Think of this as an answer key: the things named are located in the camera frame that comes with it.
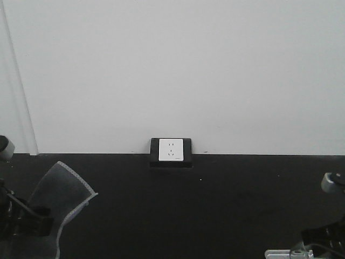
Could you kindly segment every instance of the white wall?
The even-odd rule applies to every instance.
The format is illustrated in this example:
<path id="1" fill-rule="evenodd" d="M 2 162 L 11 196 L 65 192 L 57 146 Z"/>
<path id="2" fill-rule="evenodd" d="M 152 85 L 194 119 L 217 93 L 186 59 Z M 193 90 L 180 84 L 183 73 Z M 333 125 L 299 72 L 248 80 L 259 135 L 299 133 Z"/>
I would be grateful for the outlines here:
<path id="1" fill-rule="evenodd" d="M 345 1 L 5 0 L 41 153 L 345 154 Z"/>

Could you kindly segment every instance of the gray fabric cloth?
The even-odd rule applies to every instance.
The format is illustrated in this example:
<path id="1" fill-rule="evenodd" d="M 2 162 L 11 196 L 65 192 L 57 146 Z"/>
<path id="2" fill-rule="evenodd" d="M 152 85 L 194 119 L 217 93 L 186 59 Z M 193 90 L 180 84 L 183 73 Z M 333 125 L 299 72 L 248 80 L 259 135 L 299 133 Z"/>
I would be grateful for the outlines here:
<path id="1" fill-rule="evenodd" d="M 51 209 L 54 218 L 49 236 L 14 236 L 5 259 L 58 259 L 59 239 L 64 225 L 69 223 L 97 193 L 74 170 L 57 162 L 40 180 L 28 200 L 30 206 Z"/>

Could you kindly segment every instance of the wall socket faceplate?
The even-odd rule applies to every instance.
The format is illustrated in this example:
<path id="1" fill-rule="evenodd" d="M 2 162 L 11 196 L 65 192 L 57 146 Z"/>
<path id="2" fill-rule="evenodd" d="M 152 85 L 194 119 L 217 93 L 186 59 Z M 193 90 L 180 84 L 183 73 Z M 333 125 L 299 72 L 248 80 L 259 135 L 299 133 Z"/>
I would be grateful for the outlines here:
<path id="1" fill-rule="evenodd" d="M 192 167 L 191 139 L 152 138 L 151 167 Z"/>
<path id="2" fill-rule="evenodd" d="M 159 161 L 183 161 L 183 139 L 160 139 Z"/>

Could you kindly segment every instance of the black mat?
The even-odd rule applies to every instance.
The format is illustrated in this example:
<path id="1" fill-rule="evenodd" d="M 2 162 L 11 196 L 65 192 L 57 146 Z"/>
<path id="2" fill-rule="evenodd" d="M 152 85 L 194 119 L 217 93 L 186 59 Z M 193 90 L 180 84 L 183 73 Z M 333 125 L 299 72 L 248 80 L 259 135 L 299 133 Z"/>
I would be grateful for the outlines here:
<path id="1" fill-rule="evenodd" d="M 192 169 L 162 170 L 148 158 L 17 154 L 0 177 L 28 198 L 60 160 L 99 192 L 65 227 L 61 259 L 264 258 L 345 213 L 345 197 L 320 188 L 343 156 L 194 155 Z"/>

